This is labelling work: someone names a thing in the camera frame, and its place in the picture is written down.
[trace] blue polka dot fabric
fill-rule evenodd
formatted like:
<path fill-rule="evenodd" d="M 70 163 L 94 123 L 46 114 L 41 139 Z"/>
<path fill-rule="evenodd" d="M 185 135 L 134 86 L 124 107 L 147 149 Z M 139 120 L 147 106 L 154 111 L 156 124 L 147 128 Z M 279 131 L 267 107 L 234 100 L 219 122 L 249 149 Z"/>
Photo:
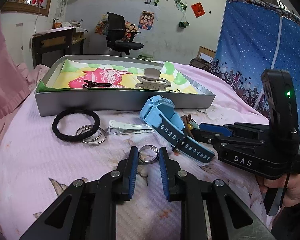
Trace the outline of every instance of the blue polka dot fabric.
<path fill-rule="evenodd" d="M 260 75 L 273 67 L 290 72 L 297 97 L 300 130 L 300 25 L 246 2 L 226 3 L 217 52 L 210 72 L 227 82 L 248 105 L 265 117 L 269 106 Z"/>

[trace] wooden desk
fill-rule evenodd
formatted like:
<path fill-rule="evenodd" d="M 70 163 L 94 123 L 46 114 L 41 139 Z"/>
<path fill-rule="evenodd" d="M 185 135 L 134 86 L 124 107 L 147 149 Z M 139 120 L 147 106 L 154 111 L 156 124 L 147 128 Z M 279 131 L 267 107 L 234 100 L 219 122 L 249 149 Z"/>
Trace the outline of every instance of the wooden desk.
<path fill-rule="evenodd" d="M 44 33 L 32 38 L 32 58 L 34 67 L 42 64 L 42 54 L 63 50 L 64 55 L 72 55 L 72 47 L 80 42 L 80 54 L 83 55 L 84 32 L 75 28 Z"/>

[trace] pink blanket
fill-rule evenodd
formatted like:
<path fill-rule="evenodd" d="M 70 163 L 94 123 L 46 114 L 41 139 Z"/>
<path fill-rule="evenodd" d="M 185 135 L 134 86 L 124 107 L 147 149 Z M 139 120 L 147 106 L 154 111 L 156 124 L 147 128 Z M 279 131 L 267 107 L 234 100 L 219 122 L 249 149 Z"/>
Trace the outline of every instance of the pink blanket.
<path fill-rule="evenodd" d="M 227 124 L 268 120 L 245 104 L 218 77 L 203 70 L 175 64 L 188 77 L 216 94 L 209 109 L 183 109 L 197 123 Z M 101 127 L 110 120 L 141 124 L 138 112 L 98 111 Z M 109 136 L 97 146 L 68 143 L 54 136 L 54 116 L 40 117 L 32 93 L 12 120 L 0 146 L 0 224 L 7 240 L 17 240 L 26 229 L 77 178 L 99 179 L 126 158 L 131 146 L 165 146 L 170 158 L 198 179 L 224 180 L 232 190 L 266 223 L 262 197 L 254 175 L 220 162 L 217 156 L 209 165 L 174 154 L 157 133 Z M 74 114 L 63 118 L 59 129 L 74 134 L 89 117 Z M 168 203 L 162 190 L 159 164 L 139 165 L 135 194 L 130 202 L 117 207 L 117 239 L 179 239 L 180 203 Z"/>

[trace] black hair tie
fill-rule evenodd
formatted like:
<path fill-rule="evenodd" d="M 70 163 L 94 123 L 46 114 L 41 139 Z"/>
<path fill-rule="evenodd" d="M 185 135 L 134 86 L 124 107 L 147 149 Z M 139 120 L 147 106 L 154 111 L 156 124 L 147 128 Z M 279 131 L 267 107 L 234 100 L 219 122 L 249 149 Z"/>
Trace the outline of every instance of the black hair tie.
<path fill-rule="evenodd" d="M 59 121 L 65 117 L 66 115 L 69 114 L 86 114 L 86 115 L 90 115 L 93 119 L 94 119 L 94 125 L 93 127 L 84 133 L 78 134 L 78 135 L 66 135 L 61 133 L 58 130 L 58 123 Z M 53 120 L 52 123 L 52 131 L 53 133 L 62 141 L 66 141 L 66 142 L 82 142 L 84 139 L 91 137 L 93 134 L 95 134 L 98 129 L 100 127 L 100 118 L 99 116 L 91 111 L 91 110 L 85 110 L 85 109 L 67 109 L 65 111 L 62 111 L 60 114 L 58 114 L 55 119 Z"/>

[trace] green container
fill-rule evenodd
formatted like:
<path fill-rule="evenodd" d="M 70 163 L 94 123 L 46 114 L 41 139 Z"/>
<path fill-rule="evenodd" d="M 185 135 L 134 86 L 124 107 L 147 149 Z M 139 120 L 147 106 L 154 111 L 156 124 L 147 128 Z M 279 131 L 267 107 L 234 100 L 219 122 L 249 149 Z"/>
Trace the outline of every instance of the green container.
<path fill-rule="evenodd" d="M 153 56 L 149 54 L 141 53 L 139 54 L 138 59 L 153 61 Z"/>

